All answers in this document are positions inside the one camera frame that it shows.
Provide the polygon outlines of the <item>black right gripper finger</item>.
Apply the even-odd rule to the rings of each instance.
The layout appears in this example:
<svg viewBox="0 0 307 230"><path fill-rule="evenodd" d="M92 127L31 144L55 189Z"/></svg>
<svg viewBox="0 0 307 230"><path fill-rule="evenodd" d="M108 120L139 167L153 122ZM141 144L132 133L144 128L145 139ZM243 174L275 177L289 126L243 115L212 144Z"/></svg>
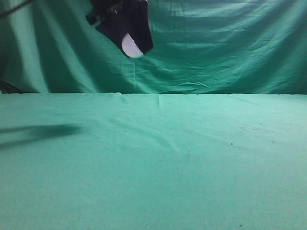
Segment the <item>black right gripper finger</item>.
<svg viewBox="0 0 307 230"><path fill-rule="evenodd" d="M147 1L131 1L128 11L132 38L143 53L149 52L154 47L149 27L148 5Z"/></svg>

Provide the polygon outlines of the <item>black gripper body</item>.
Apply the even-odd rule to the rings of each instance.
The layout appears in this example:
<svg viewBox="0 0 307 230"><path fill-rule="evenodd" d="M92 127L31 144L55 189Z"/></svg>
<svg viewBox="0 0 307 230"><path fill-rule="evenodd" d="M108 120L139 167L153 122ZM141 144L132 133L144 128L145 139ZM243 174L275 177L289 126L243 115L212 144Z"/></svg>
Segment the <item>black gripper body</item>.
<svg viewBox="0 0 307 230"><path fill-rule="evenodd" d="M147 0L91 0L91 11L86 15L90 25L103 22L114 15L128 15L140 7L147 7Z"/></svg>

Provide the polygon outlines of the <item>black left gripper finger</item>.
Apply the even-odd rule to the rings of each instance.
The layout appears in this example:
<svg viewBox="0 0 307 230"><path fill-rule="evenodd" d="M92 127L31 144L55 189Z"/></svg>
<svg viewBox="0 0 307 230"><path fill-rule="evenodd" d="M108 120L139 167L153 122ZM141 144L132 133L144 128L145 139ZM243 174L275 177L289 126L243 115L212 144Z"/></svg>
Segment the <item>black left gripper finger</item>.
<svg viewBox="0 0 307 230"><path fill-rule="evenodd" d="M95 28L110 39L124 54L125 45L131 40L128 22L128 10L95 11L95 19L99 21Z"/></svg>

